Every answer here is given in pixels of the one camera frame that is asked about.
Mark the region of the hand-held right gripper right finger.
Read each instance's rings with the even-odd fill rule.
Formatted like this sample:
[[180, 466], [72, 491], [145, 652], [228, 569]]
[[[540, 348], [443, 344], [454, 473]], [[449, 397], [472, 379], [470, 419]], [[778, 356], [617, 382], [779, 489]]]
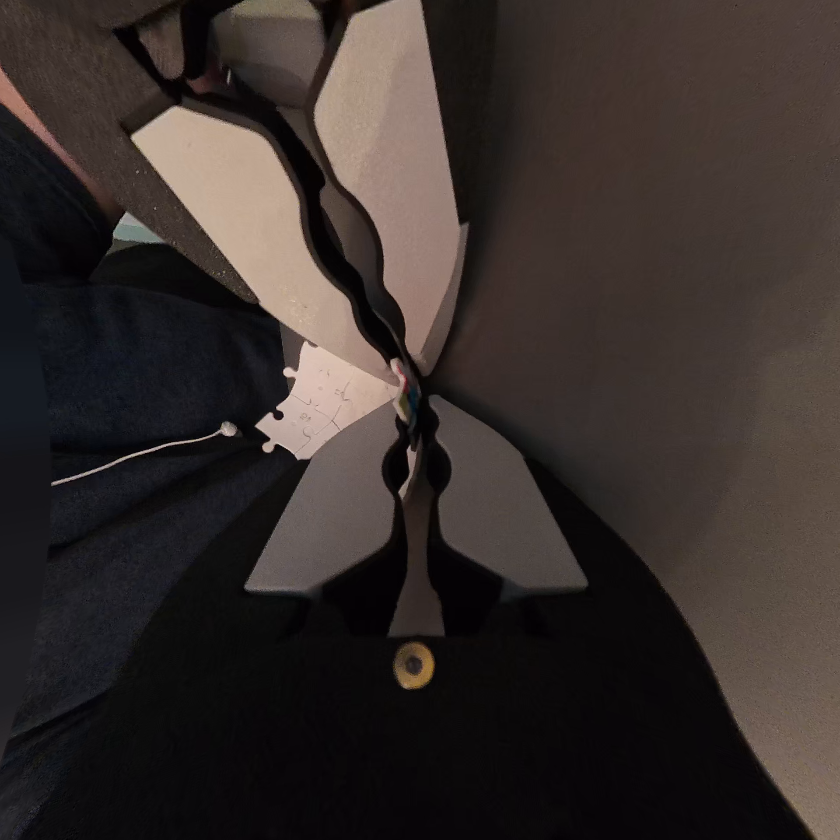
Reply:
[[493, 574], [505, 595], [583, 592], [586, 576], [524, 455], [440, 395], [427, 411], [438, 544]]

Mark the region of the assembled white puzzle section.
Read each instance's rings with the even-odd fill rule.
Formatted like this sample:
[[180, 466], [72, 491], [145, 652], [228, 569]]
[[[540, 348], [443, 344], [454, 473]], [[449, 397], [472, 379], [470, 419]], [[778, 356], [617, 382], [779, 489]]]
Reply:
[[311, 458], [346, 427], [361, 420], [397, 394], [395, 384], [383, 381], [305, 341], [297, 369], [286, 368], [292, 379], [287, 398], [256, 424], [266, 436], [266, 454], [284, 449], [297, 459]]

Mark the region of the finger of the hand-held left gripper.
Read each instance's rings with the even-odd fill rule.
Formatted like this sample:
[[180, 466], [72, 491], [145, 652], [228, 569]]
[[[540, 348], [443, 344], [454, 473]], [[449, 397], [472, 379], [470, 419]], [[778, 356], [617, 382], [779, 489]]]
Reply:
[[268, 314], [365, 373], [396, 381], [398, 343], [331, 231], [318, 165], [278, 113], [266, 127], [183, 99], [133, 125], [132, 143]]
[[314, 129], [339, 185], [373, 223], [406, 349], [430, 375], [452, 326], [469, 224], [459, 222], [422, 3], [353, 14], [331, 51]]

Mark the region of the white puzzle piece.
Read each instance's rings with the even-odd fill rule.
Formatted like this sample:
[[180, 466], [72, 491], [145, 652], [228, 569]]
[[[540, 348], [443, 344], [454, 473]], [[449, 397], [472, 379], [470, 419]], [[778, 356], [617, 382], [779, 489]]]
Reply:
[[399, 489], [402, 502], [409, 501], [424, 468], [425, 444], [421, 429], [421, 397], [419, 380], [411, 366], [395, 357], [390, 361], [393, 374], [398, 380], [397, 393], [392, 405], [395, 410], [397, 428], [407, 439], [406, 462], [407, 478]]

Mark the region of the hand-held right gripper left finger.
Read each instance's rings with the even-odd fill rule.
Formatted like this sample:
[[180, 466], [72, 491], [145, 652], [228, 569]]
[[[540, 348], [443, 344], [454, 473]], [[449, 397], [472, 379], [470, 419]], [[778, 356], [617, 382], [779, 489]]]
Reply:
[[402, 511], [409, 445], [390, 403], [324, 443], [308, 460], [247, 593], [312, 596], [383, 550]]

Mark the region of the person's left forearm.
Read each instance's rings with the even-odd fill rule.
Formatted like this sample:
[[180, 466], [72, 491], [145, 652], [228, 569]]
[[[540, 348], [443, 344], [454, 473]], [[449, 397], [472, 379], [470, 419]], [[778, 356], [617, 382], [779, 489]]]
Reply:
[[50, 149], [65, 167], [73, 173], [78, 181], [86, 187], [97, 205], [99, 205], [104, 216], [108, 219], [111, 228], [115, 228], [124, 215], [123, 208], [110, 191], [88, 174], [79, 162], [60, 144], [58, 139], [49, 131], [40, 117], [29, 106], [18, 89], [16, 89], [3, 68], [1, 69], [1, 103], [42, 144]]

